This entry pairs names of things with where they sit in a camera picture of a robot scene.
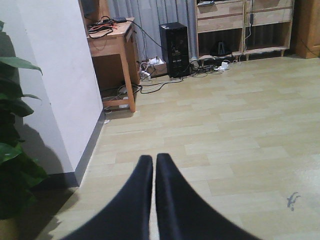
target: green leaf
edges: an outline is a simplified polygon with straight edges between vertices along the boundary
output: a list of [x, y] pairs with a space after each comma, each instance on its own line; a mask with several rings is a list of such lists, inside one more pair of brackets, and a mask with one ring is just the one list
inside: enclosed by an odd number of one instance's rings
[[19, 133], [11, 123], [0, 125], [0, 142], [15, 147], [20, 139]]
[[42, 74], [41, 68], [33, 65], [31, 62], [15, 56], [0, 56], [0, 62], [12, 66], [14, 68], [34, 69], [39, 70]]
[[2, 124], [14, 124], [15, 115], [11, 114], [9, 111], [0, 110], [0, 125]]
[[41, 100], [36, 95], [32, 95], [32, 94], [23, 94], [23, 97]]
[[0, 196], [0, 219], [16, 217], [36, 202], [20, 172], [10, 167], [0, 168]]
[[0, 77], [0, 100], [14, 100], [23, 96], [24, 94], [18, 83], [8, 78]]
[[23, 165], [21, 174], [29, 188], [38, 185], [48, 177], [45, 170], [34, 159], [30, 159]]
[[11, 111], [19, 117], [31, 115], [34, 111], [21, 99], [0, 100], [0, 110]]
[[10, 159], [15, 158], [21, 153], [21, 149], [17, 149], [8, 144], [0, 142], [0, 165]]
[[3, 21], [0, 21], [0, 32], [4, 29], [5, 23]]

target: baseboard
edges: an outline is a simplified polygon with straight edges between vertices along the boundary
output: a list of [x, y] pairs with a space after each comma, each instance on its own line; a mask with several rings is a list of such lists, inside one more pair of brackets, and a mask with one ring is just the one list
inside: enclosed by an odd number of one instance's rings
[[32, 190], [37, 191], [79, 187], [87, 169], [89, 160], [95, 149], [104, 121], [105, 112], [102, 111], [74, 172], [50, 174], [47, 179], [32, 188]]
[[99, 116], [99, 119], [94, 127], [94, 130], [91, 134], [91, 137], [88, 141], [88, 144], [86, 145], [85, 147], [85, 150], [82, 154], [82, 157], [78, 163], [78, 166], [76, 166], [76, 169], [75, 169], [75, 178], [78, 182], [78, 186], [80, 186], [81, 184], [81, 181], [84, 177], [84, 174], [85, 174], [85, 171], [87, 169], [87, 166], [88, 166], [88, 163], [89, 163], [89, 160], [92, 156], [92, 153], [95, 149], [95, 146], [96, 146], [96, 143], [97, 143], [97, 140], [98, 140], [98, 137], [100, 135], [100, 132], [101, 132], [101, 129], [104, 125], [104, 122], [105, 122], [105, 112], [102, 110], [100, 116]]

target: desk leg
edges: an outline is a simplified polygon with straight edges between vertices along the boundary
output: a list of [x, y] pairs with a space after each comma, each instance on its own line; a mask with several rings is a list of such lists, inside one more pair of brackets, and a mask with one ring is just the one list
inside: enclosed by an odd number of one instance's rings
[[120, 46], [120, 58], [121, 58], [121, 64], [122, 64], [122, 70], [123, 70], [128, 100], [129, 100], [129, 107], [130, 107], [130, 111], [134, 113], [136, 111], [136, 104], [135, 104], [134, 94], [132, 91], [129, 65], [128, 65], [126, 47], [125, 47], [125, 39], [123, 37], [119, 37], [118, 41]]

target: plant pot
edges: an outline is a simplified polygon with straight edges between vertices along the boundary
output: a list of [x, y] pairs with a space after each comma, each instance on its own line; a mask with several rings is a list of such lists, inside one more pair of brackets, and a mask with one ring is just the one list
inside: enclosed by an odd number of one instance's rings
[[14, 218], [0, 220], [0, 240], [18, 240], [19, 232]]

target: wooden cabinet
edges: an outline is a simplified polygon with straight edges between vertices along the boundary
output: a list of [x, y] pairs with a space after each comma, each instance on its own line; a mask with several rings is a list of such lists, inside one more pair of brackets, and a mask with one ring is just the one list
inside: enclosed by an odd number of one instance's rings
[[245, 0], [243, 54], [280, 51], [290, 48], [294, 0]]
[[211, 48], [218, 41], [223, 41], [234, 56], [242, 54], [244, 1], [216, 1], [212, 5], [197, 5], [197, 45], [198, 57], [210, 54]]
[[217, 41], [234, 56], [290, 48], [294, 0], [224, 0], [196, 4], [198, 57]]
[[293, 31], [295, 52], [309, 59], [320, 56], [320, 0], [296, 0]]

